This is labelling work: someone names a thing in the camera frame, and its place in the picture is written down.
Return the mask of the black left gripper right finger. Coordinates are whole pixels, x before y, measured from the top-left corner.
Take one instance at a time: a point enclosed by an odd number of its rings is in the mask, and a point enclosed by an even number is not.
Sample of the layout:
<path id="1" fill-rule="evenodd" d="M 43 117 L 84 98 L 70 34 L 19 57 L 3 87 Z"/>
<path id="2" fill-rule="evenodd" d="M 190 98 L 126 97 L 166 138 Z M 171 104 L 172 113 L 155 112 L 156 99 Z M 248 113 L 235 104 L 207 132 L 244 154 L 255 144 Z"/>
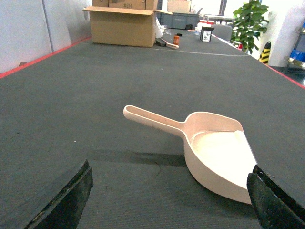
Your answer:
<path id="1" fill-rule="evenodd" d="M 264 229 L 303 229 L 305 208 L 275 183 L 257 164 L 247 177 L 247 189 L 260 226 Z"/>

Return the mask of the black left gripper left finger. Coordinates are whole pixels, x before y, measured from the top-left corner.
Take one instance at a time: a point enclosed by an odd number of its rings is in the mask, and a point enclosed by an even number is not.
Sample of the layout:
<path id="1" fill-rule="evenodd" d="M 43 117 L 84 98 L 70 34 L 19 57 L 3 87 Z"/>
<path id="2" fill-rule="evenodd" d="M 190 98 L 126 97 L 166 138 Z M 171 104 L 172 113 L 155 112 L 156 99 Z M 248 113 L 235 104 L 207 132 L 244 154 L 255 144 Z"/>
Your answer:
<path id="1" fill-rule="evenodd" d="M 0 218 L 2 229 L 75 229 L 93 188 L 89 162 L 69 169 Z"/>

